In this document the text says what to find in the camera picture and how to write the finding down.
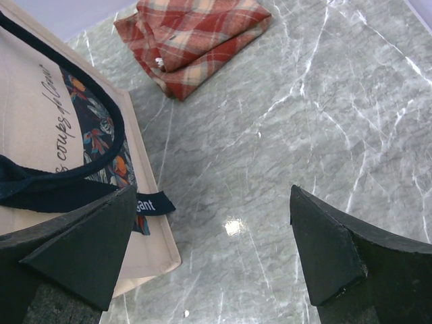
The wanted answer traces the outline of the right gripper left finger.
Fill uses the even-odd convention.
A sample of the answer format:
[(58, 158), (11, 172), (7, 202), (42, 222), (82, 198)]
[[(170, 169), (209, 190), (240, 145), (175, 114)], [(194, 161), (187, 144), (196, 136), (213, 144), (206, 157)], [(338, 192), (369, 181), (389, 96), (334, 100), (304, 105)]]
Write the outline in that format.
[(1, 235), (2, 323), (98, 323), (136, 216), (129, 186), (48, 221)]

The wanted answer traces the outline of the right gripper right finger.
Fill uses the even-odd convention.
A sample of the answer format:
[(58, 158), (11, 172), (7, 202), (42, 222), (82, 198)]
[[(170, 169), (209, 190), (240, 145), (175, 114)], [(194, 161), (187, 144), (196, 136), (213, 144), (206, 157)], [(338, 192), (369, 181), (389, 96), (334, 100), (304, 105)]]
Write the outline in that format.
[(321, 323), (430, 323), (431, 245), (292, 186), (290, 224)]

